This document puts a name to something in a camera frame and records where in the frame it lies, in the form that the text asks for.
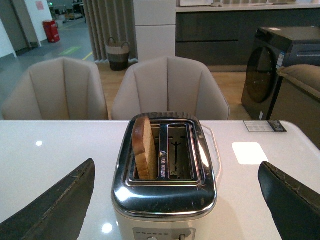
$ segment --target curtain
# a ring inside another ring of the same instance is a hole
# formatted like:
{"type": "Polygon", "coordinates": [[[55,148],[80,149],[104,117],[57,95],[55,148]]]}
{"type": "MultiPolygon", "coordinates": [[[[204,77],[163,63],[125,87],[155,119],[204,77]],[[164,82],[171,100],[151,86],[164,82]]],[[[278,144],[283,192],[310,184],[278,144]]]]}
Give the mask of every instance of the curtain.
{"type": "Polygon", "coordinates": [[[83,0],[95,61],[106,61],[110,37],[130,44],[130,59],[137,58],[133,0],[83,0]]]}

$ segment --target countertop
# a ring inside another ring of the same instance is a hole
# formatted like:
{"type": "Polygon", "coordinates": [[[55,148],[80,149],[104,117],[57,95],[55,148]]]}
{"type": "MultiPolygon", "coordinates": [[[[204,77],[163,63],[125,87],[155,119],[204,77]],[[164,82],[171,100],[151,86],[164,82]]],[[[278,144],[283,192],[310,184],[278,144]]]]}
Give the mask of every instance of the countertop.
{"type": "Polygon", "coordinates": [[[199,12],[228,12],[228,11],[261,11],[261,10],[287,10],[287,9],[317,9],[320,2],[312,3],[249,3],[249,4],[222,4],[222,6],[181,6],[176,8],[177,13],[199,12]]]}
{"type": "MultiPolygon", "coordinates": [[[[111,188],[128,123],[0,121],[0,222],[92,158],[96,167],[94,190],[78,239],[120,240],[111,188]]],[[[213,133],[222,169],[217,204],[210,213],[214,214],[214,220],[205,223],[212,231],[211,239],[280,240],[261,193],[259,164],[240,164],[234,144],[258,144],[271,164],[318,193],[319,149],[289,122],[282,122],[287,132],[249,132],[243,121],[201,121],[201,124],[204,131],[213,133]]],[[[207,141],[212,141],[210,137],[209,133],[207,141]]],[[[257,159],[254,148],[244,154],[249,153],[257,159]]]]}

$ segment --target wicker basket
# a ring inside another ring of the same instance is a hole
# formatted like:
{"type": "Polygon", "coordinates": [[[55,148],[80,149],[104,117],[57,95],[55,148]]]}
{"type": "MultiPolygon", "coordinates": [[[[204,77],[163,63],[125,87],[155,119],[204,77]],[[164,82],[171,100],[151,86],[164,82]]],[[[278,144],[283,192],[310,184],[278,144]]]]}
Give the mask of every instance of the wicker basket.
{"type": "Polygon", "coordinates": [[[110,37],[106,46],[111,70],[121,71],[128,68],[130,45],[127,41],[115,41],[110,37]]]}

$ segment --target kitchen cabinet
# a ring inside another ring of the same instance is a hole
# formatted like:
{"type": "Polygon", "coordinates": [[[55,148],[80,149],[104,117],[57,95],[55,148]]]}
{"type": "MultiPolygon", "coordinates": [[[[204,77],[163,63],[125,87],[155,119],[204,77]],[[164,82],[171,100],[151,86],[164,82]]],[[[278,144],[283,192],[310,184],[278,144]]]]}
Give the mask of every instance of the kitchen cabinet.
{"type": "Polygon", "coordinates": [[[177,12],[175,53],[207,66],[246,66],[260,27],[320,27],[320,8],[177,12]]]}

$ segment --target bread slice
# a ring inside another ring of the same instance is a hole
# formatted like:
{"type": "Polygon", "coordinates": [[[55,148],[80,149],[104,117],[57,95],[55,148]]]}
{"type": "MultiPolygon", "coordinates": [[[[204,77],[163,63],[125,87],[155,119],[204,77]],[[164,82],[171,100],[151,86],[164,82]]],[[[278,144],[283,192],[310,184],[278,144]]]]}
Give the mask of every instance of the bread slice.
{"type": "Polygon", "coordinates": [[[158,177],[158,159],[151,123],[147,116],[135,120],[132,130],[132,148],[139,179],[156,179],[158,177]]]}

